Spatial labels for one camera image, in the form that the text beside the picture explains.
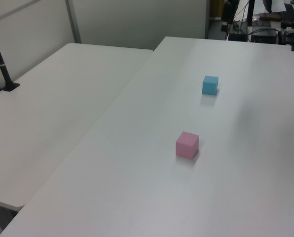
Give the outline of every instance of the white table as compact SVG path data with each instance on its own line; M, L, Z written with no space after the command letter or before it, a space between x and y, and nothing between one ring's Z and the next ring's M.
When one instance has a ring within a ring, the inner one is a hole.
M294 52L165 38L1 235L31 236L294 236Z
M0 92L0 205L20 210L151 50L68 44Z

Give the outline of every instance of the table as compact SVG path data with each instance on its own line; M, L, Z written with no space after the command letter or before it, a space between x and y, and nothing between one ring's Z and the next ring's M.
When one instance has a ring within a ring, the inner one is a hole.
M27 203L151 53L68 44L0 92L0 206Z
M195 160L175 155L182 131ZM294 236L294 52L166 37L10 236Z

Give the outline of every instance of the wall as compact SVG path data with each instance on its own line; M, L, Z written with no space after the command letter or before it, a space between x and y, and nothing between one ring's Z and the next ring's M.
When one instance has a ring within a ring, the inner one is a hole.
M0 20L0 50L13 80L70 42L65 0L41 0Z
M70 0L82 43L154 50L165 36L204 38L206 0Z

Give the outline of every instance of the pink cube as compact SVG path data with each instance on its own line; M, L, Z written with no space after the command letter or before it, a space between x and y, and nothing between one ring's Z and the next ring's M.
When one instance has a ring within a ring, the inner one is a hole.
M180 137L177 139L176 155L188 159L193 159L198 151L200 137L198 135L182 132Z

